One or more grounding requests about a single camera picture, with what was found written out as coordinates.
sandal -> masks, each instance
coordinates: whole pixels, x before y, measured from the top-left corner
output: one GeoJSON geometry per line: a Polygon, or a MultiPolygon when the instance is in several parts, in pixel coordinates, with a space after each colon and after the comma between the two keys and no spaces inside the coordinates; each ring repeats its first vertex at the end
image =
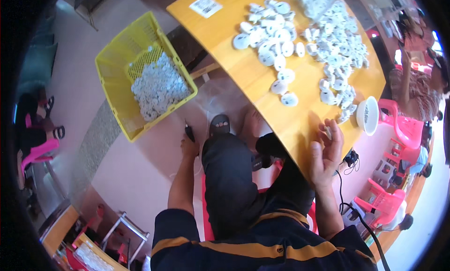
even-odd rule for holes
{"type": "Polygon", "coordinates": [[[46,112],[45,118],[49,118],[49,117],[50,117],[50,112],[51,112],[52,109],[53,109],[54,103],[55,103],[55,97],[52,96],[52,97],[50,97],[48,103],[47,103],[46,105],[44,105],[44,110],[45,110],[45,112],[46,112]]]}
{"type": "Polygon", "coordinates": [[[213,135],[217,135],[217,134],[226,134],[230,132],[230,127],[229,127],[229,118],[227,115],[221,114],[221,115],[217,115],[215,116],[212,121],[211,124],[209,125],[209,137],[211,138],[213,135]]]}
{"type": "Polygon", "coordinates": [[[64,136],[66,136],[66,129],[64,126],[55,127],[55,129],[53,129],[53,137],[55,139],[62,139],[64,136]]]}

barcode label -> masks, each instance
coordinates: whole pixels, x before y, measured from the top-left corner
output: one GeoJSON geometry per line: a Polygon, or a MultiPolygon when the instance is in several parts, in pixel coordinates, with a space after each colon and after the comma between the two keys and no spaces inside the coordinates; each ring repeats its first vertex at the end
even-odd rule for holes
{"type": "Polygon", "coordinates": [[[215,0],[197,0],[189,8],[205,18],[209,18],[218,10],[222,9],[222,5],[218,4],[215,0]]]}

yellow stripe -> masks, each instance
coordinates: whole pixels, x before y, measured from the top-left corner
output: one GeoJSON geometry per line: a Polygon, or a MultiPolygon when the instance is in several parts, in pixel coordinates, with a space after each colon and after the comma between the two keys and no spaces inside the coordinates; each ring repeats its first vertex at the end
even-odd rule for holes
{"type": "Polygon", "coordinates": [[[266,247],[261,244],[226,244],[226,243],[212,243],[201,242],[200,246],[210,248],[217,252],[224,252],[234,255],[242,255],[253,258],[277,258],[283,256],[283,246],[276,244],[271,247],[266,247]]]}
{"type": "Polygon", "coordinates": [[[305,227],[305,225],[298,219],[296,218],[294,215],[290,214],[290,213],[286,213],[286,212],[272,212],[272,213],[267,213],[265,215],[261,215],[258,220],[256,221],[255,224],[252,225],[255,226],[256,224],[258,224],[259,222],[265,220],[265,219],[270,219],[270,218],[278,218],[280,216],[286,216],[292,219],[295,219],[300,225],[302,225],[303,227],[305,227]]]}
{"type": "Polygon", "coordinates": [[[294,215],[294,216],[295,216],[299,221],[301,221],[302,223],[308,224],[307,218],[306,218],[303,214],[301,214],[300,212],[296,212],[295,210],[291,210],[291,209],[287,209],[287,208],[280,208],[279,210],[288,212],[288,213],[294,215]]]}
{"type": "Polygon", "coordinates": [[[152,249],[152,253],[151,253],[150,257],[152,257],[155,253],[159,252],[163,248],[181,246],[182,244],[185,244],[188,242],[190,242],[190,241],[188,239],[186,239],[185,237],[160,240],[159,242],[156,243],[155,247],[152,249]]]}
{"type": "Polygon", "coordinates": [[[299,249],[288,246],[286,257],[298,261],[307,261],[315,257],[326,257],[337,250],[330,242],[323,242],[315,247],[305,246],[299,249]]]}
{"type": "Polygon", "coordinates": [[[369,257],[367,254],[364,254],[363,252],[360,252],[360,251],[358,251],[358,250],[355,250],[355,252],[356,252],[357,254],[359,254],[360,256],[364,257],[364,258],[370,259],[370,261],[371,261],[372,263],[377,264],[377,262],[375,261],[375,258],[369,257]]]}

yellow crate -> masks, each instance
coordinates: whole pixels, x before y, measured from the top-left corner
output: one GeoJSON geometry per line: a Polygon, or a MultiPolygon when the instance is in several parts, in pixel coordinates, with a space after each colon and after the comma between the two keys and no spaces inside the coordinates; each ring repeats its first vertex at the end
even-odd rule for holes
{"type": "Polygon", "coordinates": [[[197,95],[197,87],[152,12],[135,20],[106,45],[95,58],[95,65],[109,106],[130,142],[135,142],[156,123],[197,95]],[[153,122],[146,122],[140,114],[131,85],[142,76],[144,65],[157,61],[163,51],[172,58],[193,93],[169,106],[167,112],[153,122]]]}

white bowl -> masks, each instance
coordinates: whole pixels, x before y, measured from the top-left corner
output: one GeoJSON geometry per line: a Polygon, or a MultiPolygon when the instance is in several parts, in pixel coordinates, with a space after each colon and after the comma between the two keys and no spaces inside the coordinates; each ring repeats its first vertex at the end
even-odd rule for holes
{"type": "Polygon", "coordinates": [[[362,101],[356,110],[356,121],[358,126],[364,130],[368,136],[374,135],[378,126],[378,102],[373,96],[362,101]]]}

